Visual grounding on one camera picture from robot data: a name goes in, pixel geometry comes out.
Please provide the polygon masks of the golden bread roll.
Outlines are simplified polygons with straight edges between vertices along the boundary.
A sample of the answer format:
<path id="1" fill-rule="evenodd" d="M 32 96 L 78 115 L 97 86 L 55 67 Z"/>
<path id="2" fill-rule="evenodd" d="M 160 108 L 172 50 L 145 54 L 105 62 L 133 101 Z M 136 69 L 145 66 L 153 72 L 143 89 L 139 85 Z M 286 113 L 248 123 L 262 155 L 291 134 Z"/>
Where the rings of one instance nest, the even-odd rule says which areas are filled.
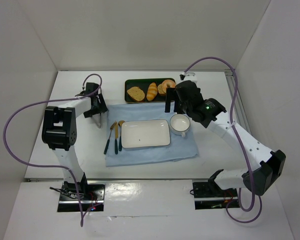
<path id="1" fill-rule="evenodd" d="M 152 82 L 148 89 L 147 89 L 147 94 L 146 94 L 146 99 L 151 102 L 154 100 L 154 98 L 157 96 L 158 94 L 158 88 L 155 82 Z"/>

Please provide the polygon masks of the metal food tongs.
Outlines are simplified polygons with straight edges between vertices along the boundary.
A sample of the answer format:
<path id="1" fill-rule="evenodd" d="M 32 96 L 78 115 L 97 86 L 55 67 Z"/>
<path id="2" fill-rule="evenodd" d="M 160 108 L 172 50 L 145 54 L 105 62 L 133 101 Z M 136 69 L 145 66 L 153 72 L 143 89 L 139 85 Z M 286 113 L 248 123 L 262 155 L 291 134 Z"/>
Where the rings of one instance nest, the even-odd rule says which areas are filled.
<path id="1" fill-rule="evenodd" d="M 102 127 L 102 114 L 97 113 L 92 116 L 92 119 L 94 120 L 96 126 L 100 129 Z"/>

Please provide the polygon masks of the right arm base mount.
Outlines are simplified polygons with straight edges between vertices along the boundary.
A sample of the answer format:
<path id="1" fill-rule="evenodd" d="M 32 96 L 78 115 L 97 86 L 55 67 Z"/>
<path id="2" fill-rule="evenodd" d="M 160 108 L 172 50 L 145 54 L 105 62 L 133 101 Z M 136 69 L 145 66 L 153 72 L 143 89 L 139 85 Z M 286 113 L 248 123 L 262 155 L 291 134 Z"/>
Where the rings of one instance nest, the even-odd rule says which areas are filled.
<path id="1" fill-rule="evenodd" d="M 239 208 L 238 192 L 213 188 L 207 181 L 194 181 L 189 193 L 194 197 L 196 210 Z"/>

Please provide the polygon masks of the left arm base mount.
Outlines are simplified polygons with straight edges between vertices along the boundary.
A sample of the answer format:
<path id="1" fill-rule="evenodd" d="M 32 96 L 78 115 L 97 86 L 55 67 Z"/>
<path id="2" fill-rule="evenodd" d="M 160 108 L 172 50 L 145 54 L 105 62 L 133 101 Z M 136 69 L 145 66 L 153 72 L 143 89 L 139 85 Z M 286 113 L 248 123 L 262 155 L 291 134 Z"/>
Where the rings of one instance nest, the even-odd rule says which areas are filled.
<path id="1" fill-rule="evenodd" d="M 59 194 L 58 213 L 80 212 L 78 195 L 74 183 L 63 182 L 61 187 L 49 187 Z M 84 188 L 78 184 L 82 211 L 103 212 L 105 200 L 105 183 L 87 183 Z"/>

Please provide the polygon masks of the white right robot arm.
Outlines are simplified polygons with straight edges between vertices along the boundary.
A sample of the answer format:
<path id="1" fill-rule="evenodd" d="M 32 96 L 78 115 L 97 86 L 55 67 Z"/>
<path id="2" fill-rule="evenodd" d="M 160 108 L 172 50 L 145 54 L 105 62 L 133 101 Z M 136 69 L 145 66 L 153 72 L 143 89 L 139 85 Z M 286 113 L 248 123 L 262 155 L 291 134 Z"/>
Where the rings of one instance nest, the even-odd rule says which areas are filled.
<path id="1" fill-rule="evenodd" d="M 236 121 L 226 108 L 214 98 L 204 99 L 200 88 L 190 80 L 182 81 L 166 89 L 165 112 L 186 114 L 194 122 L 215 133 L 235 152 L 246 160 L 246 167 L 236 170 L 217 170 L 209 183 L 220 190 L 246 188 L 257 196 L 263 196 L 281 176 L 286 155 L 273 151 L 260 143 Z"/>

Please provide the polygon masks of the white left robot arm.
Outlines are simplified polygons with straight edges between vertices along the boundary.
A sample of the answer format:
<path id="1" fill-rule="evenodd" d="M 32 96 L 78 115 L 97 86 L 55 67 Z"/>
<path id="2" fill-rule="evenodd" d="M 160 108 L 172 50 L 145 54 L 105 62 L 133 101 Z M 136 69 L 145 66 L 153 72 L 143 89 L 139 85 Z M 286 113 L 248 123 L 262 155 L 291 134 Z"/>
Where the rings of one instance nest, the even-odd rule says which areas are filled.
<path id="1" fill-rule="evenodd" d="M 88 82 L 85 89 L 74 100 L 58 106 L 47 106 L 44 111 L 42 141 L 56 155 L 63 170 L 63 188 L 67 193 L 75 193 L 76 185 L 80 194 L 88 191 L 86 175 L 76 155 L 77 118 L 91 118 L 98 128 L 102 126 L 101 115 L 108 108 L 97 83 Z"/>

